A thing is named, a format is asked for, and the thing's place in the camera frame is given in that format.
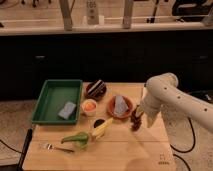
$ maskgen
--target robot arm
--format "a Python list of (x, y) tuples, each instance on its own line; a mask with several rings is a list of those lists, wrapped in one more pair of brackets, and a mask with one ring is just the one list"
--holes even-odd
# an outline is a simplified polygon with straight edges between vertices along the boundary
[(154, 122), (161, 105), (167, 103), (183, 111), (213, 133), (213, 105), (178, 90), (177, 86), (178, 79), (172, 73), (150, 78), (141, 99), (141, 110)]

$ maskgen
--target yellow food item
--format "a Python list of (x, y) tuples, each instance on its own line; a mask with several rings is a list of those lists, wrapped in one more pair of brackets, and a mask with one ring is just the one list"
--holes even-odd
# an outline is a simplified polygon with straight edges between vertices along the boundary
[(101, 136), (104, 135), (106, 128), (112, 124), (113, 122), (113, 118), (107, 119), (104, 123), (102, 123), (101, 125), (99, 125), (98, 127), (96, 127), (94, 129), (94, 131), (92, 132), (92, 137), (95, 137), (95, 139), (100, 138)]

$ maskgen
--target orange bowl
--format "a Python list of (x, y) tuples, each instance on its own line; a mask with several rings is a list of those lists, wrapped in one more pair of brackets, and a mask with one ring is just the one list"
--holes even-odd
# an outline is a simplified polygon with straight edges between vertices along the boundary
[(127, 98), (122, 96), (123, 99), (125, 100), (127, 106), (129, 107), (129, 109), (123, 113), (122, 115), (116, 115), (114, 114), (114, 109), (115, 109), (115, 96), (108, 102), (107, 104), (107, 112), (114, 118), (117, 119), (125, 119), (131, 116), (132, 114), (132, 110), (133, 110), (133, 104), (132, 102)]

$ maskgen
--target small bowl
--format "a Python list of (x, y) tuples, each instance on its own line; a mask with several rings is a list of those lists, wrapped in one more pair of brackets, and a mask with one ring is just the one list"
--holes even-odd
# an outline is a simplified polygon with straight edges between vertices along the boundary
[(90, 84), (88, 84), (88, 86), (86, 87), (86, 91), (85, 91), (85, 97), (86, 98), (90, 98), (90, 99), (94, 99), (96, 101), (99, 101), (102, 99), (102, 97), (106, 94), (107, 88), (106, 85), (101, 89), (101, 91), (99, 91), (99, 93), (96, 94), (96, 96), (90, 96), (88, 94), (88, 90), (95, 84), (96, 82), (92, 82)]
[(132, 114), (132, 110), (133, 110), (133, 104), (130, 101), (130, 99), (128, 99), (127, 97), (122, 96), (123, 99), (125, 100), (127, 106), (129, 107), (129, 109), (122, 115), (116, 115), (114, 114), (114, 109), (115, 109), (115, 96), (108, 102), (107, 104), (107, 112), (114, 118), (117, 119), (125, 119), (131, 116)]
[(83, 110), (83, 113), (87, 116), (94, 116), (97, 111), (98, 104), (93, 99), (86, 99), (83, 101), (81, 108)]

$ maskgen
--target label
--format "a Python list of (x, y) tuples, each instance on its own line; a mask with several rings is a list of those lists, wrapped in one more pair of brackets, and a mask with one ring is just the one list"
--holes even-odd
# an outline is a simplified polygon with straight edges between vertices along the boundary
[(87, 24), (97, 25), (99, 24), (98, 5), (96, 0), (87, 0)]

